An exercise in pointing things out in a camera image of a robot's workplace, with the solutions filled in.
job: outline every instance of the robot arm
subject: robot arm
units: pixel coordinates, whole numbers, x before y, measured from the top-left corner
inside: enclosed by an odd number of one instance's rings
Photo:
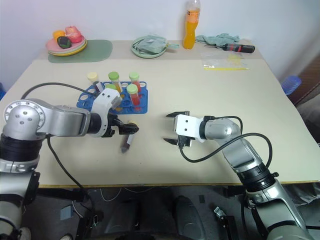
[[[221,146],[241,135],[240,128],[227,118],[205,116],[196,118],[189,112],[173,112],[167,117],[174,118],[174,131],[177,141],[165,140],[176,144],[180,151],[190,146],[191,140],[199,142],[215,140]],[[245,186],[246,195],[252,205],[252,214],[257,228],[268,240],[312,239],[307,233],[305,222],[282,185],[271,174],[261,157],[244,138],[226,146],[222,153]]]
[[[134,134],[137,125],[123,124],[108,114],[121,102],[118,91],[106,88],[94,100],[92,110],[53,106],[39,99],[22,99],[7,106],[6,125],[0,140],[0,239],[17,239],[23,205],[35,198],[40,174],[35,172],[39,151],[47,134],[59,137],[112,137]]]

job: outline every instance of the red liquid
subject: red liquid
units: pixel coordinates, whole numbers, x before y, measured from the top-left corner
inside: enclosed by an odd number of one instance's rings
[[[140,93],[141,92],[140,82],[139,81],[132,81],[132,83],[138,87],[138,93]]]
[[[130,98],[131,98],[131,101],[132,101],[133,105],[137,106],[137,105],[140,104],[140,98],[139,98],[138,93],[136,93],[136,94],[131,94],[131,95],[130,95]]]

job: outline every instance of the stacked plates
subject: stacked plates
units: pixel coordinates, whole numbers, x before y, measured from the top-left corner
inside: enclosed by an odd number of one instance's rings
[[[58,43],[51,39],[46,44],[45,47],[48,53],[55,56],[70,56],[81,52],[87,46],[87,40],[82,36],[82,40],[77,43],[72,43],[72,46],[66,49],[59,47]]]

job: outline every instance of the green cap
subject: green cap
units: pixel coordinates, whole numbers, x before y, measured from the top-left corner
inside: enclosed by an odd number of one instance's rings
[[[126,87],[126,91],[129,94],[136,94],[138,92],[138,87],[135,84],[130,84]]]
[[[108,77],[111,81],[116,81],[119,79],[119,73],[116,71],[109,72]]]
[[[114,90],[117,90],[116,86],[113,85],[113,84],[110,84],[110,83],[105,83],[105,84],[104,84],[104,87],[105,87],[106,89],[114,89]]]
[[[131,79],[131,81],[137,81],[139,80],[139,73],[137,73],[136,71],[132,71],[129,74],[129,78]]]

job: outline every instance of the green mat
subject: green mat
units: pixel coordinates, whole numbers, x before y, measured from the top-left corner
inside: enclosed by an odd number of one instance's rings
[[[48,60],[54,64],[91,63],[107,59],[112,52],[112,43],[108,40],[88,40],[81,52],[71,56],[54,56],[48,54]]]

